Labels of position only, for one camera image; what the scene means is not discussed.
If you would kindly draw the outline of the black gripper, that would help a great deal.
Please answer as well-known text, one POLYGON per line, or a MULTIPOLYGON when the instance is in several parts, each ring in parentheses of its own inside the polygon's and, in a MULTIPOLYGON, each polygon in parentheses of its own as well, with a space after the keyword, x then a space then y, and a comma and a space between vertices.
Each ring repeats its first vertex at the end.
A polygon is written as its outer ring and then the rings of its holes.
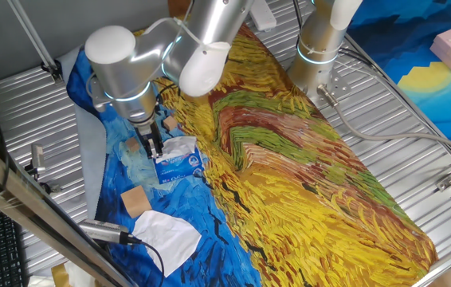
POLYGON ((163 139, 158 125, 154 120, 143 123, 134 123, 134 128, 138 137, 142 140, 142 145, 148 158, 159 158, 163 155, 163 139))

